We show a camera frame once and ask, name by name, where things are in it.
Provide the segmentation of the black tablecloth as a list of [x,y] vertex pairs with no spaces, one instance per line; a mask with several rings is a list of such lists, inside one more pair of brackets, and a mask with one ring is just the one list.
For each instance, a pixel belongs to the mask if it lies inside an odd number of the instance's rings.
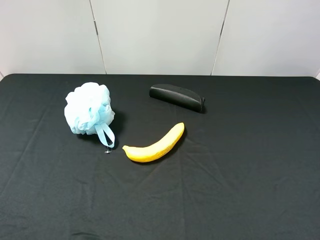
[[[108,87],[115,148],[73,134],[66,96]],[[202,112],[149,96],[169,84]],[[148,147],[178,123],[175,146]],[[10,74],[0,82],[3,240],[317,240],[320,82],[313,77]]]

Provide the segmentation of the light blue bath loofah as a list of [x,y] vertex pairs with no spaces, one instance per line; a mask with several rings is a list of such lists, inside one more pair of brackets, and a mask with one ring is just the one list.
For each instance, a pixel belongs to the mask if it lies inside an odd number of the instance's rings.
[[86,82],[69,92],[64,116],[70,130],[77,135],[97,135],[106,153],[115,146],[115,134],[110,124],[115,118],[110,91],[104,84]]

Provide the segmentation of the yellow banana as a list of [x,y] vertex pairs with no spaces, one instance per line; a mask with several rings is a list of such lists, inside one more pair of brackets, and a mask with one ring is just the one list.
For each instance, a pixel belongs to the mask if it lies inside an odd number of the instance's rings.
[[134,147],[124,145],[126,156],[137,163],[148,163],[160,159],[166,155],[180,140],[185,130],[183,122],[177,123],[159,141],[146,147]]

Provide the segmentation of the black glasses case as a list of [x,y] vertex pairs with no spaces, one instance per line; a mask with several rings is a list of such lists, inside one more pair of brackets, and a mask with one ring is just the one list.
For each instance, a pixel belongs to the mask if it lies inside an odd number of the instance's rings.
[[171,84],[155,84],[149,89],[149,96],[197,113],[201,113],[205,98],[192,90]]

